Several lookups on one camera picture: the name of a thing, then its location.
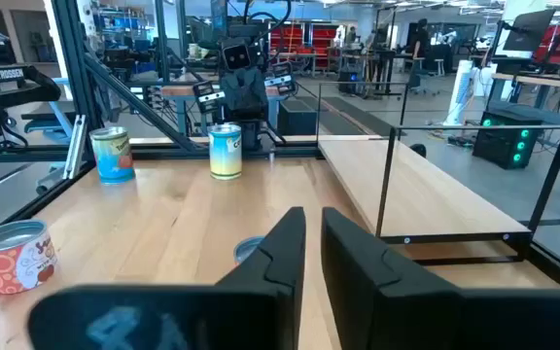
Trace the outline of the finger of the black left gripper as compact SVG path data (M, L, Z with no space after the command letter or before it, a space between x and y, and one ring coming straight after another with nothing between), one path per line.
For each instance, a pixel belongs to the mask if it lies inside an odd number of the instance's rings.
M192 91L201 114L218 111L220 109L221 99L226 97L222 90L214 89L210 81L199 82L193 85Z
M273 64L270 68L271 76L264 80L267 88L277 88L280 95L294 94L297 91L293 65L290 61Z

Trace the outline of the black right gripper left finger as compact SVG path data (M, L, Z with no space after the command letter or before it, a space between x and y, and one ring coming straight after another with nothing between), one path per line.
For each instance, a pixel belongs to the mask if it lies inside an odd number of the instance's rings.
M80 285L42 298L34 350L297 350L306 221L293 207L213 285Z

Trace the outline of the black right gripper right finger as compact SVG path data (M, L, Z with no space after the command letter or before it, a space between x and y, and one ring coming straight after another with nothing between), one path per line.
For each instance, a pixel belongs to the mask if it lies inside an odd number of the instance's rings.
M560 289L457 287L331 207L321 238L343 350L560 350Z

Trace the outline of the blue and yellow corn can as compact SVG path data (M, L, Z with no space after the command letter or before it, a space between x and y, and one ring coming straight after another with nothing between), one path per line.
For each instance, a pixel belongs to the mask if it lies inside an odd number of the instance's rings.
M213 125L208 137L211 175L220 180L239 177L242 173L241 127L234 123Z

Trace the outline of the blue tomato can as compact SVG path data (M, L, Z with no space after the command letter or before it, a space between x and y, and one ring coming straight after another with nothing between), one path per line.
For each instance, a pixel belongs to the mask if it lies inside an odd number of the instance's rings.
M135 178L129 136L124 127L95 129L89 136L102 183L119 184Z

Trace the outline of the red can with ring pattern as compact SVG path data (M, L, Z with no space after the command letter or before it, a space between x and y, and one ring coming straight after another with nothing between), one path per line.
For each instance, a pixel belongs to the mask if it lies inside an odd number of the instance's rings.
M50 279L57 263L47 225L22 220L0 226L0 295L37 288Z

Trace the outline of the black monitor on arm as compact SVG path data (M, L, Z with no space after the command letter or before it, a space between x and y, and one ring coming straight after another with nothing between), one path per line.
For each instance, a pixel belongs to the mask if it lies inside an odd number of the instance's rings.
M554 10L543 10L518 16L510 27L505 51L534 52L554 16Z

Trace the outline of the blue-legged wooden workbench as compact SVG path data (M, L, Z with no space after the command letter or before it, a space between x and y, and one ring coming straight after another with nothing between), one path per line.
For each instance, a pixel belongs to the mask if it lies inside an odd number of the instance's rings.
M266 94L268 118L271 124L276 126L279 102L285 100L287 95L281 96L275 87L268 87ZM161 95L169 102L169 109L174 112L175 123L182 134L192 136L196 128L202 135L207 133L207 124L211 117L206 117L199 112L191 86L166 86L161 89Z

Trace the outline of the black case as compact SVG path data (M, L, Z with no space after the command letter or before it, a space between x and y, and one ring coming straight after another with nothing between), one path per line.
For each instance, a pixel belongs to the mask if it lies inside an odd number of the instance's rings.
M277 129L282 135L314 135L317 131L317 113L301 100L279 103Z

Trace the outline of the red storage bin rack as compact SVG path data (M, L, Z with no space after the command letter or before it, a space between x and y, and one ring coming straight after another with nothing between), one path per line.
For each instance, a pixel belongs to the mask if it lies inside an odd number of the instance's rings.
M286 21L269 34L269 48L275 52L280 44L287 53L326 55L337 37L338 25L316 21Z

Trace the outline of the short yellow pink-dotted can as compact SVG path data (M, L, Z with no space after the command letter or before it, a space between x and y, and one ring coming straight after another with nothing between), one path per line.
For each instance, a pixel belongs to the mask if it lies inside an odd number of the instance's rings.
M239 242L233 250L234 262L236 264L243 263L263 240L263 236L253 236Z

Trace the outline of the person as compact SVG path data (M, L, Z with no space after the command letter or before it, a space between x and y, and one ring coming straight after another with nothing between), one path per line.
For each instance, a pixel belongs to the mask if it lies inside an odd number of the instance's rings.
M427 56L430 48L430 35L427 31L428 20L421 18L418 21L417 29L413 34L412 39L412 60L414 63L414 70L417 74L426 74L427 71L423 67L422 60Z

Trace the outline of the white tower unit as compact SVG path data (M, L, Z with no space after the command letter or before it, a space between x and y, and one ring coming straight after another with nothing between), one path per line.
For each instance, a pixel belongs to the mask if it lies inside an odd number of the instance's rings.
M473 62L460 60L451 92L448 114L443 122L445 126L461 125L462 111L472 91Z

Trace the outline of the black computer with green lights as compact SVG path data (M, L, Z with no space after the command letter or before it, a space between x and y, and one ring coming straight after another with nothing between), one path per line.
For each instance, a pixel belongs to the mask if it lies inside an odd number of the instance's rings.
M506 112L484 112L477 132L472 154L491 161L503 169L525 168L534 151L540 129L496 129L496 126L541 125L537 119L520 117Z

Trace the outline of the wooden desk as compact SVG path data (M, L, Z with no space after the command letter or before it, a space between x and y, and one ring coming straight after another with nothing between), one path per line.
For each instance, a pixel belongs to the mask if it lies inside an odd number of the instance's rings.
M500 101L503 89L506 85L512 86L511 96L507 98L507 105L510 107L516 104L516 94L524 84L538 86L539 92L535 100L535 108L542 109L547 101L547 95L551 88L560 88L560 76L545 74L518 74L509 75L504 73L494 73L492 75L493 84L487 97L487 108L493 101ZM560 124L560 114L556 112L545 112L542 117L545 123Z

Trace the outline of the black aluminium rig frame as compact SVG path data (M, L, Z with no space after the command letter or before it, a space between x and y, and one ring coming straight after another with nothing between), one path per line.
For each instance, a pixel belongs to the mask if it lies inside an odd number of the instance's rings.
M165 34L164 25L164 8L160 5L163 0L156 0L156 15L157 15L157 35L159 45L159 55L165 59L165 66L162 69L163 73L167 71L167 36ZM230 25L228 19L228 5L227 0L209 0L211 2L211 32L212 43L216 43L218 38L220 41L230 38ZM89 130L97 130L99 126L104 126L101 117L98 115L98 99L94 97L93 85L98 86L98 83L105 85L117 92L122 99L128 102L134 109L139 110L150 122L154 124L160 131L162 131L170 142L161 146L158 142L152 144L142 144L133 147L133 155L139 159L144 160L159 160L159 159L195 159L195 158L209 158L210 151L204 148L198 142L190 140L189 136L185 133L175 131L170 124L163 120L145 103L138 100L130 92L122 81L115 78L114 74L107 68L106 65L101 63L101 60L94 56L95 52L92 50L88 36L85 32L85 27L82 24L81 15L77 6L77 0L49 0L53 8L53 17L56 23L56 33L60 36L61 47L63 49L63 59L65 67L68 69L68 80L72 84L72 92L74 97L74 104L77 112L82 117L86 116L89 122ZM323 146L326 142L341 142L340 136L328 137L316 136L314 139L302 141L278 141L276 143L275 151L264 152L259 149L252 149L245 151L246 158L262 158L269 156L270 152L274 153L278 158L325 158L329 165L332 165L332 156L325 154ZM74 156L81 160L86 160L87 163L82 166L81 175L73 175L72 180L61 180L62 183L56 185L53 189L47 190L46 193L40 194L38 198L33 199L25 206L18 209L14 214L4 220L0 225L17 222L20 220L30 219L40 210L44 209L48 204L60 196L67 190L78 177L85 175L93 167L96 166L91 146L89 145L89 131L87 135L81 137L81 150L76 151L74 142L72 146L13 146L12 148L4 149L0 152L0 161L55 161L63 160L66 157ZM548 171L548 178L546 184L542 188L538 204L535 211L528 222L528 229L535 231L540 223L540 209L544 209L547 204L547 197L550 190L547 189L547 182L550 182L552 187L554 179L556 179L557 170L553 170L554 166L551 165ZM554 280L555 283L560 283L560 259L548 253L544 248L540 247L537 243L531 242L531 231L511 231L506 232L509 235L507 244L516 250L517 256L512 257L492 257L492 258L459 258L459 259L435 259L425 260L423 263L434 265L453 265L453 264L486 264L486 263L518 263L526 259L529 263L534 265L544 275Z

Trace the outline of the silver aluminium bracket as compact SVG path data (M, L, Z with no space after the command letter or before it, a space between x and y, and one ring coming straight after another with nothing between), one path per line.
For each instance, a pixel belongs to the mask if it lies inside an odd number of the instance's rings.
M87 116L77 115L72 130L71 141L67 153L67 159L63 169L64 180L74 179L79 171L85 152L87 138Z

